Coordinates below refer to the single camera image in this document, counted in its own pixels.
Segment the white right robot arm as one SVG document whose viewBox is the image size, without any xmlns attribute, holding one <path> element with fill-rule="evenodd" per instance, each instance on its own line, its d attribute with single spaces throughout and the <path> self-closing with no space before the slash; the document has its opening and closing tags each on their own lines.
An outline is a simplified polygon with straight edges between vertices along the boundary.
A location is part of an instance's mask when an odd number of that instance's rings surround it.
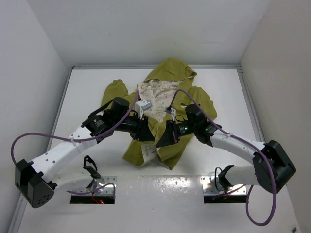
<svg viewBox="0 0 311 233">
<path fill-rule="evenodd" d="M 195 105 L 185 108 L 187 119 L 167 120 L 158 148 L 175 145 L 181 138 L 193 134 L 203 144 L 226 150 L 249 162 L 249 166 L 228 165 L 215 178 L 216 185 L 228 190 L 237 184 L 258 185 L 269 193 L 279 192 L 296 173 L 296 168 L 283 147 L 274 140 L 266 142 L 237 139 L 220 131 Z"/>
</svg>

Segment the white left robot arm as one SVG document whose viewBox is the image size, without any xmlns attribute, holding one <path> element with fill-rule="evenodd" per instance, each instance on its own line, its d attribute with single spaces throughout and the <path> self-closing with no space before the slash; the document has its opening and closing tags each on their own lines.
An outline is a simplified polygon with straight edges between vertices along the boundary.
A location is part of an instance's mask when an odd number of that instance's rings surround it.
<svg viewBox="0 0 311 233">
<path fill-rule="evenodd" d="M 75 157 L 99 144 L 114 131 L 127 132 L 136 141 L 152 142 L 148 117 L 149 100 L 130 104 L 124 98 L 115 97 L 90 113 L 88 118 L 69 138 L 60 137 L 61 143 L 31 161 L 15 162 L 15 185 L 33 208 L 45 205 L 54 195 L 57 183 L 53 177 Z"/>
</svg>

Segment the olive green hooded jacket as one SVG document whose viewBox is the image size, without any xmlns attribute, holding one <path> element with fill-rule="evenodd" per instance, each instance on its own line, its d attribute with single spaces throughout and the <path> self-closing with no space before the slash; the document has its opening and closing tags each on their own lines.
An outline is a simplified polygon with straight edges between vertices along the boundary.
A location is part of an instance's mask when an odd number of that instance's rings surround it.
<svg viewBox="0 0 311 233">
<path fill-rule="evenodd" d="M 101 105 L 107 104 L 115 97 L 133 102 L 137 94 L 141 99 L 149 100 L 152 105 L 144 114 L 149 118 L 149 129 L 155 137 L 155 142 L 132 140 L 123 156 L 124 160 L 141 167 L 158 156 L 169 169 L 175 167 L 193 135 L 181 137 L 179 143 L 175 145 L 156 148 L 156 142 L 165 131 L 166 121 L 172 118 L 165 112 L 165 108 L 172 104 L 177 116 L 182 118 L 186 117 L 186 106 L 195 101 L 211 119 L 217 117 L 210 96 L 204 89 L 192 84 L 196 75 L 197 73 L 186 63 L 169 58 L 153 69 L 143 82 L 134 82 L 138 89 L 133 93 L 128 92 L 122 80 L 114 80 L 107 86 Z"/>
</svg>

